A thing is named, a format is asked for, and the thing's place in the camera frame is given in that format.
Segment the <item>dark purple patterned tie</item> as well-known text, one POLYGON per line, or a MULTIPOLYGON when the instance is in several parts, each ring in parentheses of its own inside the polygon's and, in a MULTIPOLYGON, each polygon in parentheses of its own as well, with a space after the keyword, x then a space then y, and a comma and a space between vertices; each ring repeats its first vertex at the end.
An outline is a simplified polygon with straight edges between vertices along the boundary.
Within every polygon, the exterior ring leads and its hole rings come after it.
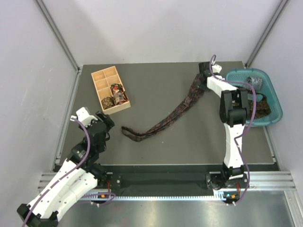
POLYGON ((167 128, 169 128, 173 123, 175 123, 180 117, 182 117, 190 108, 192 108, 197 101, 203 96, 204 90, 199 86, 202 83, 202 74, 197 74, 193 83, 190 86, 188 95, 186 98, 162 121, 154 125, 148 131, 140 133, 135 130, 122 126, 121 132, 123 135, 135 142, 141 142, 145 139, 153 137, 167 128))

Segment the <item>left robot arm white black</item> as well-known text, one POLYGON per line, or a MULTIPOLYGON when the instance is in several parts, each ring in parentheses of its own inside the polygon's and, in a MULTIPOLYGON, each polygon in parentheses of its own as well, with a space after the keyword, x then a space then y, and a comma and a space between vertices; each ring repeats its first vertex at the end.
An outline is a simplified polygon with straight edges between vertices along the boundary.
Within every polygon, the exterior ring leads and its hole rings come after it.
POLYGON ((61 168, 47 186, 28 204, 21 204, 17 213, 24 227, 56 227, 65 213, 96 187, 108 187, 109 175, 96 161, 107 148, 109 131, 115 123, 109 115, 87 108, 77 110, 70 120, 84 131, 61 168))

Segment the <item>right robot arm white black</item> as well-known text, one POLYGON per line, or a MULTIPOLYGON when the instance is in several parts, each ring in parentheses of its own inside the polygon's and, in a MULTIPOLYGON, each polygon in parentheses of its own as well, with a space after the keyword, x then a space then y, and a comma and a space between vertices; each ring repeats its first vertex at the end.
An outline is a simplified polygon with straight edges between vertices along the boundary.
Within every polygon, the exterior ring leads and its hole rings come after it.
POLYGON ((219 116, 225 128, 226 152, 221 175, 210 175, 209 179, 209 186, 219 190, 232 187, 238 181, 246 179, 241 135, 250 114, 248 92, 226 82, 220 75, 221 66, 209 61, 201 62, 198 66, 202 75, 201 89, 213 91, 220 98, 219 116))

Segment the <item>brown patterned rolled tie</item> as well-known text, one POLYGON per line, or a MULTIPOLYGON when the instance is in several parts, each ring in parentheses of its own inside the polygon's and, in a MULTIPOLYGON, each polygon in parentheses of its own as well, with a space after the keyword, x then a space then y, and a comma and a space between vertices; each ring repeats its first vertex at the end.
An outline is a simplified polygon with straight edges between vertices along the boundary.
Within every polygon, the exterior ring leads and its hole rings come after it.
POLYGON ((115 106, 115 102, 111 96, 107 96, 101 100, 101 104, 104 110, 115 106))

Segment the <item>colourful rolled tie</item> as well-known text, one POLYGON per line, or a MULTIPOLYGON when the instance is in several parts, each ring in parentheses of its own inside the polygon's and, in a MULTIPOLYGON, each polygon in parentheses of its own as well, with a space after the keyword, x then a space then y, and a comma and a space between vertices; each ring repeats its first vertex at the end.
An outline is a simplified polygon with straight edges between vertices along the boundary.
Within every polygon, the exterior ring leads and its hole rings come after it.
POLYGON ((113 100, 116 105, 121 105, 128 102, 128 98, 125 94, 124 88, 119 83, 113 83, 110 85, 110 90, 113 95, 113 100))

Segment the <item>wooden compartment box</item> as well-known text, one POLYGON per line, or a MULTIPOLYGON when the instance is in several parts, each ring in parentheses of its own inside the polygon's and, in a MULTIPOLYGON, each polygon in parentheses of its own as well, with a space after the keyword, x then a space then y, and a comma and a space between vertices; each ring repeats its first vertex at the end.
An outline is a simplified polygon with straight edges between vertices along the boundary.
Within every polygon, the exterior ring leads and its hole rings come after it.
POLYGON ((93 84, 94 84, 96 93, 98 95, 98 100, 100 102, 103 113, 110 115, 110 114, 114 114, 114 113, 120 112, 122 110, 125 110, 125 109, 131 107, 131 102, 127 96, 125 87, 120 79, 116 66, 111 66, 109 68, 105 68, 102 70, 92 72, 91 77, 92 77, 93 84), (101 100, 107 96, 111 96, 113 98, 112 92, 110 90, 110 85, 113 83, 119 83, 123 86, 125 94, 128 98, 128 102, 123 103, 121 105, 115 104, 114 107, 104 110, 102 107, 102 104, 101 104, 101 100))

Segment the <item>teal plastic basket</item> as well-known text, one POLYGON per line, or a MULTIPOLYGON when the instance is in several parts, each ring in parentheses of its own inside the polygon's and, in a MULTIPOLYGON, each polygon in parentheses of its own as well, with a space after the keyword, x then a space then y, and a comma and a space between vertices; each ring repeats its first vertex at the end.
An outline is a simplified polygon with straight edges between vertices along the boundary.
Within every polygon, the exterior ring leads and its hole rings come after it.
POLYGON ((275 89, 269 76, 259 69, 235 69, 226 75, 226 79, 236 82, 246 82, 247 77, 261 77, 263 80, 262 88, 256 93, 262 93, 267 97, 271 114, 262 118, 254 119, 253 127, 265 127, 281 120, 283 111, 276 95, 275 89))

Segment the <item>grey patterned tie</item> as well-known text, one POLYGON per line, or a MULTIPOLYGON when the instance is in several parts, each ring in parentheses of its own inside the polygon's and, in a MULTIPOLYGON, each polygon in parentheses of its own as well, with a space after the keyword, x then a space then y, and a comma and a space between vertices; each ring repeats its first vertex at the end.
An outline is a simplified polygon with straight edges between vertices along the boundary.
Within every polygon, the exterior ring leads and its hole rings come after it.
POLYGON ((247 77, 246 83, 251 85, 255 91, 259 91, 262 88, 263 80, 261 77, 247 77))

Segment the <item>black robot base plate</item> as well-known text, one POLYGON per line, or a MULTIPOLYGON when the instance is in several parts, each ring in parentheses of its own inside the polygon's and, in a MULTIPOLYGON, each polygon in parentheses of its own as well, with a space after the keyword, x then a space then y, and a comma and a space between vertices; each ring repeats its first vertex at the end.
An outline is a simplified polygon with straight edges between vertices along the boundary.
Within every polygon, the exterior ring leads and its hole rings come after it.
MULTIPOLYGON (((117 196, 172 197, 212 195, 210 175, 220 176, 222 165, 104 165, 110 189, 117 196)), ((221 188, 244 189, 247 178, 221 188)))

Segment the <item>right aluminium frame post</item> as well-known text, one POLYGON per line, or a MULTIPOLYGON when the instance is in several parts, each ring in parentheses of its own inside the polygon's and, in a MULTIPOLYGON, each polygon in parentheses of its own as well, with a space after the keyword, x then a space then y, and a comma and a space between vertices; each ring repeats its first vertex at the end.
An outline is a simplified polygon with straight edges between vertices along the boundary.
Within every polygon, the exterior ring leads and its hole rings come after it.
POLYGON ((249 68, 252 66, 253 62, 255 61, 256 57, 258 56, 259 52, 261 51, 263 45, 265 44, 266 40, 270 36, 272 30, 274 29, 275 25, 277 24, 279 18, 283 14, 284 10, 286 9, 290 0, 280 0, 278 6, 274 10, 273 15, 271 16, 269 22, 265 26, 264 31, 262 32, 260 38, 258 39, 256 45, 254 46, 251 54, 249 55, 248 60, 244 64, 245 68, 249 68))

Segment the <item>aluminium frame post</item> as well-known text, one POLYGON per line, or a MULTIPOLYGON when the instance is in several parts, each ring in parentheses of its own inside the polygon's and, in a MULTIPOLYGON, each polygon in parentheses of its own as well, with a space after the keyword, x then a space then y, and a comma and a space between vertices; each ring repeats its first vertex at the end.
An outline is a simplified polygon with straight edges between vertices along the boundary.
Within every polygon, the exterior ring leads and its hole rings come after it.
POLYGON ((43 0, 34 0, 35 4, 37 5, 38 9, 41 11, 44 19, 46 20, 50 30, 52 31, 52 33, 54 34, 57 42, 59 43, 60 47, 62 48, 64 54, 66 55, 66 57, 68 58, 70 64, 72 65, 72 67, 79 72, 80 71, 80 67, 78 65, 78 63, 76 62, 76 60, 74 59, 64 37, 62 36, 60 30, 58 29, 53 17, 51 16, 48 8, 46 7, 45 3, 43 0))
POLYGON ((274 29, 275 25, 277 24, 279 18, 283 14, 284 10, 286 9, 290 0, 280 0, 278 6, 274 10, 273 15, 271 16, 269 22, 265 26, 264 31, 262 32, 260 38, 258 39, 256 45, 254 46, 251 54, 249 55, 248 60, 244 64, 245 68, 249 68, 252 66, 253 62, 255 61, 256 57, 258 56, 259 52, 261 51, 263 45, 265 44, 266 40, 270 36, 272 30, 274 29))

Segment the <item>left aluminium frame post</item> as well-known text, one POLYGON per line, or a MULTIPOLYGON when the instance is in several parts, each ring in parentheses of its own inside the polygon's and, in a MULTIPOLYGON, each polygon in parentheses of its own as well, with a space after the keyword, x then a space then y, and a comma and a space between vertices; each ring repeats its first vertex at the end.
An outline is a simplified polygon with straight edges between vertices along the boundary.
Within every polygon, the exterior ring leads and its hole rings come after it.
POLYGON ((70 64, 72 65, 72 67, 79 72, 80 71, 80 67, 78 65, 78 63, 76 62, 76 60, 74 59, 64 37, 62 36, 60 30, 58 29, 53 17, 51 16, 48 8, 46 7, 45 3, 43 0, 34 0, 35 4, 37 5, 38 9, 41 11, 44 19, 46 20, 50 30, 52 31, 52 33, 54 34, 57 42, 59 43, 60 47, 62 48, 64 54, 66 55, 66 57, 68 58, 70 64))

